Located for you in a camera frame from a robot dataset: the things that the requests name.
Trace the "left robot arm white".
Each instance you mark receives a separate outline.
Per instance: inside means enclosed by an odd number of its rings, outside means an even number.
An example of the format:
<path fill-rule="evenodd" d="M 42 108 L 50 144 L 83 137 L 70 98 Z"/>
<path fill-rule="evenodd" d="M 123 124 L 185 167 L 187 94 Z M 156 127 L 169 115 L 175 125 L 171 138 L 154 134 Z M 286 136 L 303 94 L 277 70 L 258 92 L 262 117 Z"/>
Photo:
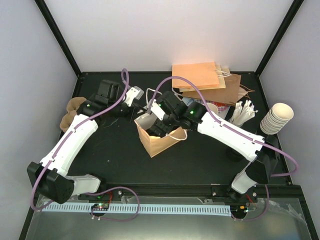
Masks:
<path fill-rule="evenodd" d="M 99 177 L 91 174 L 69 176 L 69 169 L 85 142 L 103 121 L 107 117 L 132 114 L 137 107 L 134 101 L 143 94 L 137 86 L 121 86 L 114 81 L 102 80 L 97 93 L 80 104 L 70 127 L 52 151 L 39 163 L 31 162 L 27 167 L 33 190 L 58 204 L 81 194 L 103 199 L 108 188 Z"/>

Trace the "black lid stack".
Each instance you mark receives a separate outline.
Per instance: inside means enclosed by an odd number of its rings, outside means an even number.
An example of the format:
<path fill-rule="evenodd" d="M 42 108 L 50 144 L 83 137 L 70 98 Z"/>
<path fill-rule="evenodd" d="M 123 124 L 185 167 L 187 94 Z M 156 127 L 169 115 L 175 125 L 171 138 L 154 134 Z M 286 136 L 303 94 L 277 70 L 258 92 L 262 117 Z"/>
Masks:
<path fill-rule="evenodd" d="M 244 159 L 244 156 L 237 152 L 235 149 L 228 147 L 225 151 L 227 158 L 233 162 L 240 162 Z"/>

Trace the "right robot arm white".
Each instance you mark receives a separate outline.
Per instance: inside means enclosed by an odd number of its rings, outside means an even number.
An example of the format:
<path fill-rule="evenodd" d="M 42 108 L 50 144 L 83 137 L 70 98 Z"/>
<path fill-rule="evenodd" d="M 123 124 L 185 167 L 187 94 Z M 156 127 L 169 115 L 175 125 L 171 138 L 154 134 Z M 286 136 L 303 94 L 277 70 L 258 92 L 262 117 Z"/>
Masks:
<path fill-rule="evenodd" d="M 148 100 L 146 108 L 164 127 L 181 127 L 209 136 L 228 146 L 230 155 L 248 161 L 227 189 L 230 200 L 238 202 L 250 188 L 269 183 L 279 161 L 274 147 L 276 138 L 267 141 L 263 136 L 236 127 L 201 103 L 186 105 L 171 91 Z"/>

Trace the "orange paper bag white handles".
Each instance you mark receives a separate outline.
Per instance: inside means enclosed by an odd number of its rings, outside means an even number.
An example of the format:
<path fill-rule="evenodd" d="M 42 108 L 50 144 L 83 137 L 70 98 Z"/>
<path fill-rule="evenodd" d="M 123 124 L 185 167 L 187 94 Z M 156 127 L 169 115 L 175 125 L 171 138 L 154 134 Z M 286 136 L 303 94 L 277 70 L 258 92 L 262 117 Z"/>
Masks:
<path fill-rule="evenodd" d="M 139 139 L 150 157 L 155 157 L 178 142 L 188 138 L 188 132 L 181 127 L 168 127 L 152 113 L 144 113 L 134 120 Z"/>

